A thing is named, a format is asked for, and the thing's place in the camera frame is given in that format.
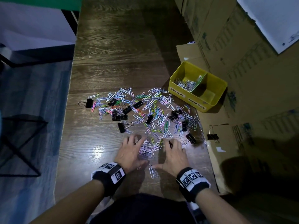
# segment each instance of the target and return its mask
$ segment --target person's left arm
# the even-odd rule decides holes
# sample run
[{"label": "person's left arm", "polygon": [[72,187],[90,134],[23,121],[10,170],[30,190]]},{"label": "person's left arm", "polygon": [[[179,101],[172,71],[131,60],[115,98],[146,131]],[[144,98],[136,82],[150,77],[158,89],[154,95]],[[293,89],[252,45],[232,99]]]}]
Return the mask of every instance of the person's left arm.
[{"label": "person's left arm", "polygon": [[[114,162],[123,168],[125,174],[147,163],[147,160],[138,160],[137,158],[144,140],[145,137],[142,137],[135,145],[135,135],[124,138]],[[104,198],[104,193],[103,183],[99,180],[91,180],[42,213],[31,224],[86,223],[89,216]]]}]

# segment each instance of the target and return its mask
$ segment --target black wristband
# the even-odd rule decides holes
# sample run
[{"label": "black wristband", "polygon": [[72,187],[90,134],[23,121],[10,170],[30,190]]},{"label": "black wristband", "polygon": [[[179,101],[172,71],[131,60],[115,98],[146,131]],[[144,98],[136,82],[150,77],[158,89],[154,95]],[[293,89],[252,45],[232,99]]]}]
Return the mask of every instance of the black wristband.
[{"label": "black wristband", "polygon": [[211,186],[201,173],[191,167],[182,169],[178,173],[176,181],[180,185],[179,189],[182,195],[188,202],[195,202],[197,194]]},{"label": "black wristband", "polygon": [[103,183],[104,197],[114,195],[125,176],[122,167],[115,162],[105,163],[92,173],[92,179]]}]

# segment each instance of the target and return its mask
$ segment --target wood grain surface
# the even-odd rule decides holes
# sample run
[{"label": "wood grain surface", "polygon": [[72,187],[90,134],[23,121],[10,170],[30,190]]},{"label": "wood grain surface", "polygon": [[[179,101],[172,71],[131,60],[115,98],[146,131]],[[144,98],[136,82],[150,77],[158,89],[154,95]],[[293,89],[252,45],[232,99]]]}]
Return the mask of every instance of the wood grain surface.
[{"label": "wood grain surface", "polygon": [[[100,165],[113,161],[122,138],[128,136],[119,133],[110,116],[100,121],[97,111],[78,106],[78,101],[97,93],[106,97],[120,87],[130,86],[135,95],[148,94],[155,87],[168,88],[170,75],[180,65],[176,45],[192,40],[174,0],[83,0],[60,146],[56,201],[87,183],[90,173]],[[175,98],[172,105],[183,104]],[[145,127],[139,124],[130,130],[144,134]],[[200,140],[199,130],[193,134],[199,143],[186,147],[190,165],[217,190],[206,145]],[[159,150],[150,163],[163,163],[164,159],[165,153]],[[152,179],[148,168],[133,171],[114,198],[144,192],[183,200],[175,178],[163,171],[159,174]],[[103,208],[99,205],[96,211]]]}]

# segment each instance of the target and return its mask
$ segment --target yellow divided box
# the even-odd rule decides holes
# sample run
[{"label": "yellow divided box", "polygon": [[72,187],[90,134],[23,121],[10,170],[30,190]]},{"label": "yellow divided box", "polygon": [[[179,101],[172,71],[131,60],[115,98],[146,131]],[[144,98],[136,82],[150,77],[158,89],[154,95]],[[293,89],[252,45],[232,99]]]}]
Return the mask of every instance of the yellow divided box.
[{"label": "yellow divided box", "polygon": [[[189,92],[175,84],[177,80],[197,82],[196,87]],[[217,104],[226,87],[226,81],[185,61],[170,77],[168,90],[197,110],[207,112]]]}]

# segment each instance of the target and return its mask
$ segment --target green surface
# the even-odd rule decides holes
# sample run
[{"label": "green surface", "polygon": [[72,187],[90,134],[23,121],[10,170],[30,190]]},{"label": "green surface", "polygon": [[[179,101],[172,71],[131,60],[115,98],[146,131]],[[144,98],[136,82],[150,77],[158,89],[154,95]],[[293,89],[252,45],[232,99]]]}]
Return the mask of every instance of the green surface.
[{"label": "green surface", "polygon": [[0,0],[18,4],[80,11],[82,0]]}]

